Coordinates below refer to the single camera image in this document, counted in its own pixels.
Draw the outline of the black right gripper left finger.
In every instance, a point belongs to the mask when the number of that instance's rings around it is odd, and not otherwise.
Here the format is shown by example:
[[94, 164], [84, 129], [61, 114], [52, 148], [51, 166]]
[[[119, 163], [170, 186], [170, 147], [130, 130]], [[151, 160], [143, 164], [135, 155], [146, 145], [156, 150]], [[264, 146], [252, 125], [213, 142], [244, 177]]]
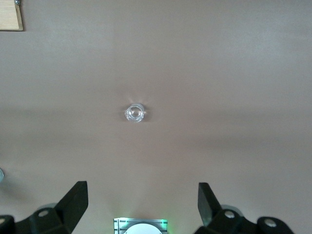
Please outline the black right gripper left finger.
[[71, 234], [88, 207], [88, 186], [78, 181], [54, 206], [35, 211], [16, 222], [11, 215], [0, 216], [2, 234]]

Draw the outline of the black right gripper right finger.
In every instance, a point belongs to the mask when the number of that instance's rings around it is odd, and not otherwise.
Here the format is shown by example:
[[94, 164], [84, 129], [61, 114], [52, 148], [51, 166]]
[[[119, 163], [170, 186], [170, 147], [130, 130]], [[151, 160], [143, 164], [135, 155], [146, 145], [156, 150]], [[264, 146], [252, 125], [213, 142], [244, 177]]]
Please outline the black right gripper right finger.
[[196, 234], [292, 234], [282, 220], [263, 216], [252, 223], [233, 209], [222, 208], [210, 185], [198, 185], [197, 207], [203, 222]]

